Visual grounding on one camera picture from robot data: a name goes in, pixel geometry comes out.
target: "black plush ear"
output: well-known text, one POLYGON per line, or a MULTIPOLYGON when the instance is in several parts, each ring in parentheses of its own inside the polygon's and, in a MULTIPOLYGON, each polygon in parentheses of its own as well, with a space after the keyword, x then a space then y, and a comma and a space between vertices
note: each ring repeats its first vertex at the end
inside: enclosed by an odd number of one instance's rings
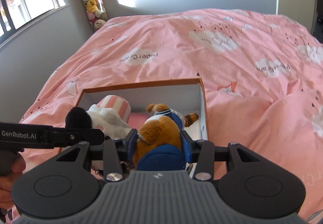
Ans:
POLYGON ((67 114, 65 128, 92 128, 92 119, 84 108, 76 106, 67 114))

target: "cardboard box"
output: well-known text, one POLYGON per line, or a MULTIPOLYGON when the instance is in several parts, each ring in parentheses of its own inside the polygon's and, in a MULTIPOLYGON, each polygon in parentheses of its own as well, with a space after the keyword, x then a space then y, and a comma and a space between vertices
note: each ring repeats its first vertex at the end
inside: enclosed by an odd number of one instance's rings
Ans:
POLYGON ((107 95, 116 95, 127 100, 131 112, 146 112, 148 105, 165 104, 183 116, 195 112, 200 118, 186 128, 194 140, 208 139, 206 98, 202 79, 174 79, 113 85, 102 88, 84 89, 78 106, 88 110, 107 95))

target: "pink pillow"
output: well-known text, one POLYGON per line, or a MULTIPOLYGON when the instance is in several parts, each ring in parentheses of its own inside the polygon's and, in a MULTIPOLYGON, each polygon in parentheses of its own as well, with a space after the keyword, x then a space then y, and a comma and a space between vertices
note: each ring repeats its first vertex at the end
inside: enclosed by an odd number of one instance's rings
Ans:
POLYGON ((148 118, 150 116, 147 113, 130 113, 128 125, 131 128, 139 129, 148 118))

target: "pink striped cushion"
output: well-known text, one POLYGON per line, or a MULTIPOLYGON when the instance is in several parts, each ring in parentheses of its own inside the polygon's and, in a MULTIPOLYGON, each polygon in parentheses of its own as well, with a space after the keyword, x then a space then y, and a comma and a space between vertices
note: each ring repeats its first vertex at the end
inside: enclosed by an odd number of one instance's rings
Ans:
POLYGON ((124 98, 115 95, 108 95, 104 99, 102 99, 97 105, 100 108, 113 108, 119 114, 120 118, 124 122, 128 123, 129 115, 131 113, 131 107, 128 101, 126 101, 124 98))

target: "pink bedsheet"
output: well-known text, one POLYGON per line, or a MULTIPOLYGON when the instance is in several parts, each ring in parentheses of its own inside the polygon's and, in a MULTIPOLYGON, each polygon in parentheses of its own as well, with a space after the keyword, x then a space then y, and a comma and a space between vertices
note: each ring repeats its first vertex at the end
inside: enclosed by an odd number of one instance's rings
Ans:
MULTIPOLYGON (((322 59, 323 45, 283 16, 208 9, 118 17, 57 68, 21 122, 63 127, 85 88, 199 75, 210 140, 240 142, 296 174, 306 219, 323 209, 322 59)), ((27 169, 57 152, 26 150, 27 169)), ((224 173, 216 164, 216 177, 224 173)))

